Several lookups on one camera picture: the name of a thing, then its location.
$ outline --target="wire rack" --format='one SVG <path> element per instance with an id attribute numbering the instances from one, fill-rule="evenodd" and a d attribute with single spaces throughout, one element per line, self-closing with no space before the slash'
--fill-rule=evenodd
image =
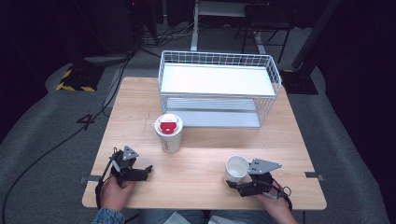
<path id="1" fill-rule="evenodd" d="M 163 113 L 187 127 L 260 128 L 281 88 L 269 55 L 163 51 Z"/>

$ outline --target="person's arm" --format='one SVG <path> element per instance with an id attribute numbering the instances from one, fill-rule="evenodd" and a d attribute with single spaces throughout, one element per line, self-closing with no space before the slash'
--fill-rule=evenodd
<path id="1" fill-rule="evenodd" d="M 276 194 L 276 191 L 271 189 L 269 193 Z M 271 217 L 274 218 L 276 223 L 298 224 L 297 220 L 289 210 L 288 203 L 285 201 L 285 199 L 272 199 L 262 194 L 255 195 L 255 197 L 262 203 L 264 209 L 270 214 Z"/>
<path id="2" fill-rule="evenodd" d="M 121 210 L 127 203 L 136 183 L 124 181 L 120 187 L 117 183 L 117 178 L 115 176 L 110 177 L 102 187 L 102 208 L 97 212 L 92 224 L 123 224 L 125 216 L 121 213 Z"/>

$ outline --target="white cup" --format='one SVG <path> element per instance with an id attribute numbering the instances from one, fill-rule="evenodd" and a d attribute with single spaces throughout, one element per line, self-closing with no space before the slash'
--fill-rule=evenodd
<path id="1" fill-rule="evenodd" d="M 225 163 L 224 181 L 228 180 L 240 184 L 248 174 L 248 161 L 241 156 L 232 156 Z"/>
<path id="2" fill-rule="evenodd" d="M 163 151 L 175 153 L 180 149 L 183 121 L 174 114 L 164 114 L 153 124 Z"/>

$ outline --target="chair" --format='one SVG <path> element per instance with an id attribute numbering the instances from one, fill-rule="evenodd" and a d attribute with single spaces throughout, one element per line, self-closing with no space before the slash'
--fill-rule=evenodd
<path id="1" fill-rule="evenodd" d="M 245 51 L 245 45 L 247 42 L 248 32 L 254 32 L 256 35 L 259 35 L 262 31 L 273 32 L 270 38 L 265 42 L 266 46 L 282 46 L 282 49 L 279 54 L 279 58 L 277 60 L 280 63 L 280 60 L 283 55 L 283 51 L 285 49 L 286 43 L 288 41 L 288 37 L 291 30 L 291 25 L 289 23 L 289 18 L 287 17 L 284 10 L 272 3 L 271 1 L 261 2 L 261 3 L 252 3 L 245 6 L 245 18 L 242 24 L 245 29 L 244 33 L 244 41 L 242 43 L 242 54 Z M 241 26 L 238 29 L 234 39 L 238 36 Z M 282 44 L 273 44 L 269 43 L 272 38 L 277 34 L 278 31 L 286 31 L 286 36 Z"/>

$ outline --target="sleeve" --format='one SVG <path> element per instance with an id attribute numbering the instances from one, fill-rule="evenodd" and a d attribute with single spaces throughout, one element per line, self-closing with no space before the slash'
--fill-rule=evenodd
<path id="1" fill-rule="evenodd" d="M 123 224 L 125 216 L 111 209 L 101 208 L 93 220 L 92 224 Z"/>

